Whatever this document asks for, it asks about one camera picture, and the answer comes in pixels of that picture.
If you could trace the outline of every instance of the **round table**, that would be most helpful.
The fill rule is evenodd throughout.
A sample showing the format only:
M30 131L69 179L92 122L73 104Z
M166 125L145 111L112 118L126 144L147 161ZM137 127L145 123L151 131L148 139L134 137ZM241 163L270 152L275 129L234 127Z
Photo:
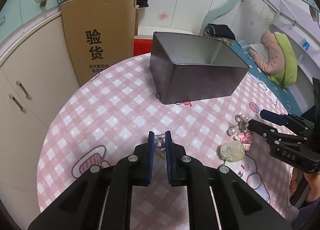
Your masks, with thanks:
M226 132L236 114L261 120L262 109L287 113L272 92L248 74L231 96L164 105L156 98L149 62L146 54L104 70L61 109L50 125L37 168L41 211L91 165L112 166L132 154L136 145L147 142L149 131L162 138L170 130L188 155L216 168L223 164L219 146L232 140ZM297 213L288 202L292 167L271 157L262 137L254 134L252 139L245 158L226 165L290 221ZM131 229L188 226L186 188L168 184L165 159L155 154L151 185L133 187Z

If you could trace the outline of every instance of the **open rectangular bin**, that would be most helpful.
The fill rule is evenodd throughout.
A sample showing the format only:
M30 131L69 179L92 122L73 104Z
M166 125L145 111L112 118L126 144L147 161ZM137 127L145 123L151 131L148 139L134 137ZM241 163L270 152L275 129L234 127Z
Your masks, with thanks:
M249 66L215 38L153 34L150 70L163 104L230 96Z

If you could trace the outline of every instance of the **metal bolt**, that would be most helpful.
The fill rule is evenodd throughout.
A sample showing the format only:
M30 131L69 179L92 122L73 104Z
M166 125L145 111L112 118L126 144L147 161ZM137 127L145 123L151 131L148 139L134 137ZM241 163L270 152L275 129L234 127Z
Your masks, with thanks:
M138 156L137 155L130 155L128 157L128 160L131 162L137 161L138 160Z
M98 166L98 165L94 165L94 166L92 166L91 168L90 168L90 171L92 172L92 173L96 173L96 172L98 172L100 170L100 167Z
M227 166L221 166L219 170L224 174L227 174L230 171L230 169Z
M186 155L186 156L183 156L183 157L181 158L181 160L182 160L183 162L190 162L190 161L191 161L191 157L188 156L188 155Z

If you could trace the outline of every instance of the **beige cabinet door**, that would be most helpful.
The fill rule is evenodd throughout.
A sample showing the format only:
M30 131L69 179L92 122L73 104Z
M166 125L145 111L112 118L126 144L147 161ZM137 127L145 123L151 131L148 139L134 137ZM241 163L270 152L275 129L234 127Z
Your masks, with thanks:
M18 96L47 127L80 88L61 16L27 38L10 55L2 69Z
M27 229L40 213L36 174L47 128L17 96L2 70L0 118L0 199L17 224Z

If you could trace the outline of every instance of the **green quilt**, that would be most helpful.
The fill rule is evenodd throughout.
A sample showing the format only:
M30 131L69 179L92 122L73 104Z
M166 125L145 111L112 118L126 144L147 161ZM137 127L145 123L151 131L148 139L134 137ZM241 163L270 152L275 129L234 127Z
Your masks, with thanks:
M269 80L287 88L297 81L298 62L291 44L285 34L275 34L279 46L284 54L285 68L276 75L267 75Z

